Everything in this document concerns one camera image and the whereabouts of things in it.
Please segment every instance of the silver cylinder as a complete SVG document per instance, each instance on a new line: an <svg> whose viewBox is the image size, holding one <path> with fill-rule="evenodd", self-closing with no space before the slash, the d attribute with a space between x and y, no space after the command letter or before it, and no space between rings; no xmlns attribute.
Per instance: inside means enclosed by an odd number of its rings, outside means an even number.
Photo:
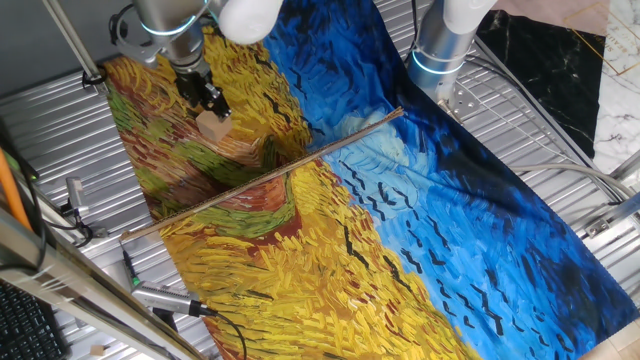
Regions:
<svg viewBox="0 0 640 360"><path fill-rule="evenodd" d="M80 40L80 36L78 36L76 29L71 24L71 21L69 21L67 14L62 9L62 6L60 6L58 0L43 0L43 3L56 22L56 25L58 25L60 32L62 32L62 35L64 35L64 38L67 40L69 47L73 50L76 58L80 61L82 69L90 79L100 78L101 75L98 66L91 58L91 55L89 55L89 51L87 51L82 40Z"/></svg>
<svg viewBox="0 0 640 360"><path fill-rule="evenodd" d="M444 1L435 0L422 18L408 66L411 80L436 102L453 96L458 70L476 33L476 29L466 34L449 30L444 22Z"/></svg>
<svg viewBox="0 0 640 360"><path fill-rule="evenodd" d="M171 35L162 34L170 34L184 26L202 9L203 0L133 0L133 5L153 42L166 44L161 54L174 68L189 66L199 61L204 44L200 26L191 26L171 43L167 43Z"/></svg>

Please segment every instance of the brushstroke pattern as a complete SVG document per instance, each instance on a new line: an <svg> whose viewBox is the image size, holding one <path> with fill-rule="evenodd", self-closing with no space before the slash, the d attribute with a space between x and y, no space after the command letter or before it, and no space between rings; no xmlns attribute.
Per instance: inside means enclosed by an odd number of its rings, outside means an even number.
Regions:
<svg viewBox="0 0 640 360"><path fill-rule="evenodd" d="M265 44L289 81L302 84L292 92L325 134L313 146L351 132L323 109L408 109L404 121L325 160L352 180L383 245L404 255L404 270L420 275L434 305L480 355L578 358L637 316L572 230L410 83L372 4L287 2L280 20ZM305 24L314 24L314 36L297 35ZM326 68L335 73L328 91L327 80L313 76L322 61L292 50L304 48L336 59Z"/></svg>
<svg viewBox="0 0 640 360"><path fill-rule="evenodd" d="M290 0L264 45L205 40L234 110L219 144L197 132L166 62L107 64L156 218L407 109L162 230L250 358L575 359L637 316L571 229L409 81L371 2ZM235 358L235 331L206 323Z"/></svg>

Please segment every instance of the marble surface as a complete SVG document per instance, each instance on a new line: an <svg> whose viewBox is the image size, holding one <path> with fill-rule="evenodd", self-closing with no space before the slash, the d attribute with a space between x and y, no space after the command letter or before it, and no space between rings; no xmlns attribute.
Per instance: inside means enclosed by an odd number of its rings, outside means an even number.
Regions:
<svg viewBox="0 0 640 360"><path fill-rule="evenodd" d="M504 10L514 16L526 16L532 20L546 24L566 27L565 19L581 12L582 10L594 6L598 3L606 7L610 0L498 0L493 6L494 10ZM606 26L604 21L574 21L572 28L596 35L604 35L602 27Z"/></svg>
<svg viewBox="0 0 640 360"><path fill-rule="evenodd" d="M594 144L594 162L607 173L640 151L640 3L611 0L609 10Z"/></svg>
<svg viewBox="0 0 640 360"><path fill-rule="evenodd" d="M478 36L589 156L604 37L491 11ZM592 50L582 39L592 43Z"/></svg>

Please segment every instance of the metal grating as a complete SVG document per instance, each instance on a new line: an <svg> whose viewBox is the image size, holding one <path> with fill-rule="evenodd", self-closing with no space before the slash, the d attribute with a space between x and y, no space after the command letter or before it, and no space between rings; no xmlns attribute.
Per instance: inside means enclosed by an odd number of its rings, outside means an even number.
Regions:
<svg viewBox="0 0 640 360"><path fill-rule="evenodd" d="M413 41L410 0L375 0L400 55ZM431 0L417 0L421 14ZM474 55L486 56L477 47ZM505 122L462 90L457 116L463 126L508 165L566 161L549 151L593 166L566 134L529 104L510 84L482 68L465 64L459 81ZM41 190L52 201L66 201L64 178L80 176L91 201L91 225L104 226L109 238L88 246L84 253L98 266L121 261L119 234L145 226L151 219L139 184L115 129L106 99L92 88L82 89L80 74L64 77L0 100L0 115L23 155L41 172ZM614 278L640 305L640 235L629 221L590 239L584 227L608 211L611 198L588 176L546 170L523 174L523 180L556 211L584 241ZM142 280L183 287L162 240L156 234L126 244ZM72 349L72 359L90 358L91 345L107 345L105 359L131 359L140 354L95 328L78 324L58 312L56 318ZM202 321L176 316L185 339L203 353L219 357Z"/></svg>
<svg viewBox="0 0 640 360"><path fill-rule="evenodd" d="M93 87L83 89L80 76L0 100L0 116L21 154L40 173L40 190L54 203L67 201L66 177L82 179L91 204L91 213L83 220L109 232L108 238L92 241L83 253L104 269L122 261L120 234L150 224L151 217L106 97ZM184 288L159 235L125 246L141 280ZM88 358L91 345L108 346L104 359L140 355L62 311L56 318L71 347L71 359ZM198 350L219 355L202 320L178 315L175 320L180 334Z"/></svg>

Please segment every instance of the wooden block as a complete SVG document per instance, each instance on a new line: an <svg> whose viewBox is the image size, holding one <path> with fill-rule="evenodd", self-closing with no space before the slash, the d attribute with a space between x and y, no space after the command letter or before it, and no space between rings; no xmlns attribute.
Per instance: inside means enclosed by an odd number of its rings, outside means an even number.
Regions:
<svg viewBox="0 0 640 360"><path fill-rule="evenodd" d="M231 131L231 128L233 128L231 116L228 116L224 121L220 122L220 118L218 118L213 111L201 112L196 118L196 123L198 124L200 133L214 143L222 140L222 138Z"/></svg>
<svg viewBox="0 0 640 360"><path fill-rule="evenodd" d="M92 356L104 356L104 350L104 346L102 345L91 345L89 354Z"/></svg>

